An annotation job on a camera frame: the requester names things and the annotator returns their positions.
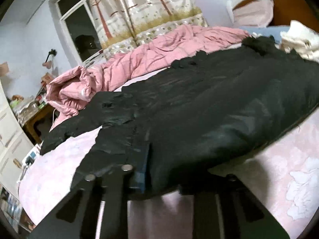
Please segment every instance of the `bed sheet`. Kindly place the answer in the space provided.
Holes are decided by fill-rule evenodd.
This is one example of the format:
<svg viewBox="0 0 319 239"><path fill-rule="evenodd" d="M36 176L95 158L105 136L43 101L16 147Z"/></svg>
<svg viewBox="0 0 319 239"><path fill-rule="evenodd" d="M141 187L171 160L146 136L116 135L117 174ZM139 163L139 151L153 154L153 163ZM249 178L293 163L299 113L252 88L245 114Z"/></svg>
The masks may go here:
<svg viewBox="0 0 319 239"><path fill-rule="evenodd" d="M146 80L162 70L130 80L124 86ZM20 184L20 201L35 224L69 192L75 169L95 143L99 129L69 138L37 159L27 171ZM319 110L316 110L266 149L216 166L211 172L237 175L291 239L296 239L319 207L318 144ZM191 239L192 199L173 192L129 202L129 238Z"/></svg>

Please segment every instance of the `white cabinet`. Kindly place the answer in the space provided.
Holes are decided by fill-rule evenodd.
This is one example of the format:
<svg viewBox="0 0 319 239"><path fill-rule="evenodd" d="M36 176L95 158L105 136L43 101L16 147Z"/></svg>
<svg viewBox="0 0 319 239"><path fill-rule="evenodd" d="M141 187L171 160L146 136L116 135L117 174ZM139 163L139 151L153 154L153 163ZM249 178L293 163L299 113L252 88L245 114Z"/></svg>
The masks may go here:
<svg viewBox="0 0 319 239"><path fill-rule="evenodd" d="M0 183L17 199L20 164L32 147L10 109L0 81Z"/></svg>

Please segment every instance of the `tree print curtain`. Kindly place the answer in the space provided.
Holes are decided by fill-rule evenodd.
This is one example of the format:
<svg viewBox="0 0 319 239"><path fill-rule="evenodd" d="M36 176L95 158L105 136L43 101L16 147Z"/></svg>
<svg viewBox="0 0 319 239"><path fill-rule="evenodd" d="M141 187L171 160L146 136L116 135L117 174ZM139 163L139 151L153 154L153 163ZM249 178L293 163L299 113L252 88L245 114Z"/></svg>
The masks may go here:
<svg viewBox="0 0 319 239"><path fill-rule="evenodd" d="M207 26L192 0L89 0L107 58L148 43L182 24Z"/></svg>

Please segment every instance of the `window frame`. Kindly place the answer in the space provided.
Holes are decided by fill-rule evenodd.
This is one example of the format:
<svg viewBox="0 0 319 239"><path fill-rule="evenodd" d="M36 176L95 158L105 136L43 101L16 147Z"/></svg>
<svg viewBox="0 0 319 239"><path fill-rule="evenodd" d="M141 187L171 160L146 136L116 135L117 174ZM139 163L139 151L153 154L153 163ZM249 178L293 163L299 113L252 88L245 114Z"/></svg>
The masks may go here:
<svg viewBox="0 0 319 239"><path fill-rule="evenodd" d="M59 16L59 22L60 22L60 26L61 26L61 29L62 29L62 33L66 39L66 43L67 45L70 47L71 49L71 52L72 54L74 55L76 61L77 61L77 64L78 65L87 65L91 59L97 57L98 55L101 54L101 50L103 51L103 49L99 50L98 52L96 52L94 55L90 56L89 58L87 58L86 60L82 61L77 49L76 49L76 46L72 40L72 37L71 37L71 34L69 32L69 29L68 29L68 26L66 25L66 22L65 20L73 13L75 12L78 8L80 8L81 6L84 6L85 10L87 11L87 14L93 24L93 27L94 29L96 30L96 26L95 26L95 22L94 22L94 18L93 18L93 15L92 15L92 12L87 4L87 1L88 0L80 0L79 2L77 2L70 10L68 10L64 15L61 14L61 11L60 11L60 7L59 7L59 1L60 0L57 0L57 2L55 3L55 6L56 6L56 9L57 9L57 12L58 12L58 16Z"/></svg>

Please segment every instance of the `black garment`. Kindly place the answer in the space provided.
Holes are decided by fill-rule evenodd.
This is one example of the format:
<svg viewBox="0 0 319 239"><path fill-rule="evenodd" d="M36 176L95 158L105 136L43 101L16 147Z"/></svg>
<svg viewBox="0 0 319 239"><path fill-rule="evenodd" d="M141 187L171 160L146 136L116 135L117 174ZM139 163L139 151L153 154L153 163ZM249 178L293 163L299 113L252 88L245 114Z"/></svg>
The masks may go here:
<svg viewBox="0 0 319 239"><path fill-rule="evenodd" d="M317 63L285 54L271 38L247 38L238 49L176 60L123 92L97 93L51 131L41 154L103 125L73 184L113 163L130 164L147 140L147 190L162 193L296 126L317 107L318 78Z"/></svg>

